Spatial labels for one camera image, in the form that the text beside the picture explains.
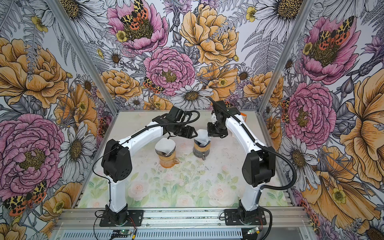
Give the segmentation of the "white coffee filter stack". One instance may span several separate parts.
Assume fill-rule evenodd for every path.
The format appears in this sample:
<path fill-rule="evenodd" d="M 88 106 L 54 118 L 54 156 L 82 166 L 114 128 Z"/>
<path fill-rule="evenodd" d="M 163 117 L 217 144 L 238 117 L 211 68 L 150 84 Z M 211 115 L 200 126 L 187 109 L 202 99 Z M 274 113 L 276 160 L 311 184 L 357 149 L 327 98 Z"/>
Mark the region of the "white coffee filter stack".
<path fill-rule="evenodd" d="M 244 114 L 244 113 L 241 113 L 241 120 L 242 120 L 242 122 L 246 122 L 246 120 L 247 120 L 247 115 Z"/>

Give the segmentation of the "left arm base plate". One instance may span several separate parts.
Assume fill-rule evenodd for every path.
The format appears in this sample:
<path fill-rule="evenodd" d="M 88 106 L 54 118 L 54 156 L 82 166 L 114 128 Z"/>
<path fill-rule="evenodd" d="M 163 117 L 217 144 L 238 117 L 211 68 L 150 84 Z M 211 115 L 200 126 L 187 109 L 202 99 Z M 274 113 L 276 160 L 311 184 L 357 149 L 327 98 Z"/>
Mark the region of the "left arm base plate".
<path fill-rule="evenodd" d="M 140 227 L 142 225 L 143 210 L 121 210 L 115 213 L 111 210 L 104 211 L 100 227 Z"/>

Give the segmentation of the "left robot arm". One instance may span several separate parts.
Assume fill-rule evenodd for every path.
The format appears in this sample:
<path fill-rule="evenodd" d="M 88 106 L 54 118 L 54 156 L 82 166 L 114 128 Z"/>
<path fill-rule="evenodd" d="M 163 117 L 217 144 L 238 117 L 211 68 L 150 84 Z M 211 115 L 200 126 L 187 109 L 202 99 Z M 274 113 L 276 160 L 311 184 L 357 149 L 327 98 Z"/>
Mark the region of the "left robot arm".
<path fill-rule="evenodd" d="M 196 137 L 197 131 L 190 124 L 199 118 L 198 111 L 169 112 L 152 119 L 143 129 L 125 139 L 111 139 L 107 142 L 101 163 L 110 184 L 110 200 L 104 212 L 105 221 L 116 226 L 122 226 L 129 221 L 125 179 L 133 170 L 132 156 L 166 133 L 186 139 Z"/>

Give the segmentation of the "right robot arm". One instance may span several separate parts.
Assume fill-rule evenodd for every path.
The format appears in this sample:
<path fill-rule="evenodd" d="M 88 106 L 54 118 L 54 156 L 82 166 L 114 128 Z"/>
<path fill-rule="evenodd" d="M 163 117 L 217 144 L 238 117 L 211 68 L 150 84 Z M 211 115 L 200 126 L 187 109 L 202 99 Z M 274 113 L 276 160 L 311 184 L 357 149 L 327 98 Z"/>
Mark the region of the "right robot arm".
<path fill-rule="evenodd" d="M 237 213 L 228 217 L 228 225 L 235 224 L 266 224 L 264 211 L 259 201 L 262 187 L 268 183 L 276 173 L 276 156 L 272 147 L 266 147 L 260 142 L 247 126 L 240 111 L 227 108 L 224 101 L 211 100 L 213 104 L 212 121 L 208 123 L 208 136 L 225 138 L 232 133 L 246 153 L 242 166 L 242 174 L 248 188 L 239 201 Z"/>

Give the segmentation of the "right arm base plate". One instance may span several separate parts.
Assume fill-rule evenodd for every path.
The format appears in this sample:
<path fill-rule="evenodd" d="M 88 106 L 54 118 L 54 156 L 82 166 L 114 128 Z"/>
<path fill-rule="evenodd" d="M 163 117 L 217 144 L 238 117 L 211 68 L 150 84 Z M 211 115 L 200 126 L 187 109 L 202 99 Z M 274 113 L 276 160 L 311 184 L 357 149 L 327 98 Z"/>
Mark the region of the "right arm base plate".
<path fill-rule="evenodd" d="M 242 208 L 225 209 L 224 216 L 227 226 L 264 226 L 267 224 L 265 213 L 260 208 L 254 211 L 245 211 Z"/>

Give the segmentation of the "blue glass dripper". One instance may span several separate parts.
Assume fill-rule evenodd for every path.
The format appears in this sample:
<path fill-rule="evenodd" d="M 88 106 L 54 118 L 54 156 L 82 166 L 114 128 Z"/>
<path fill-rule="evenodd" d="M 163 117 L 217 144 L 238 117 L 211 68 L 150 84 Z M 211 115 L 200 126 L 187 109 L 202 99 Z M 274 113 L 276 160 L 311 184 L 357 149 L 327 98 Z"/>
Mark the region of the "blue glass dripper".
<path fill-rule="evenodd" d="M 199 148 L 205 148 L 211 143 L 211 138 L 194 138 L 194 143 L 197 145 Z"/>

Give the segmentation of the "clear grey glass pitcher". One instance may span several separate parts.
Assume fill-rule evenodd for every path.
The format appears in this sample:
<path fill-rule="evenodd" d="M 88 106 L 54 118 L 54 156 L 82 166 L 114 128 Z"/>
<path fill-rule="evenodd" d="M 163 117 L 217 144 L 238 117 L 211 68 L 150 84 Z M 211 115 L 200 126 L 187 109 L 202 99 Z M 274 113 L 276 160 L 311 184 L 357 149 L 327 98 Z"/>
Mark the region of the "clear grey glass pitcher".
<path fill-rule="evenodd" d="M 207 150 L 207 151 L 204 151 L 204 152 L 200 152 L 200 151 L 198 151 L 196 149 L 193 149 L 193 154 L 195 155 L 195 157 L 205 161 L 207 156 L 210 154 L 210 150 Z"/>

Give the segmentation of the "orange glass pitcher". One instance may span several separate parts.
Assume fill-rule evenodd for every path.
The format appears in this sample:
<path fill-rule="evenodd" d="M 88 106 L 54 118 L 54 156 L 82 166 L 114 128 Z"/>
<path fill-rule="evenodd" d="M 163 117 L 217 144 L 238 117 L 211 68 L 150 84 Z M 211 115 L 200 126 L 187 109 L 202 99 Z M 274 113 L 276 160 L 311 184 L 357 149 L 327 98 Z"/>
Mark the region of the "orange glass pitcher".
<path fill-rule="evenodd" d="M 180 163 L 175 153 L 167 157 L 159 156 L 159 159 L 160 159 L 160 165 L 166 169 L 172 168 L 174 165 Z"/>

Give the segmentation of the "single white coffee filter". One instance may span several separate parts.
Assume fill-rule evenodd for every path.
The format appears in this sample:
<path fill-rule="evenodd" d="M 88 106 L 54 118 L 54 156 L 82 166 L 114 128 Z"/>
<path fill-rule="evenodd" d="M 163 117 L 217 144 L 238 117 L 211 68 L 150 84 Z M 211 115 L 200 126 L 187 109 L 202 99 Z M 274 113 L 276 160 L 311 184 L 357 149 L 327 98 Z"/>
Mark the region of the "single white coffee filter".
<path fill-rule="evenodd" d="M 155 145 L 155 151 L 158 156 L 170 156 L 176 149 L 176 143 L 167 138 L 160 139 Z"/>

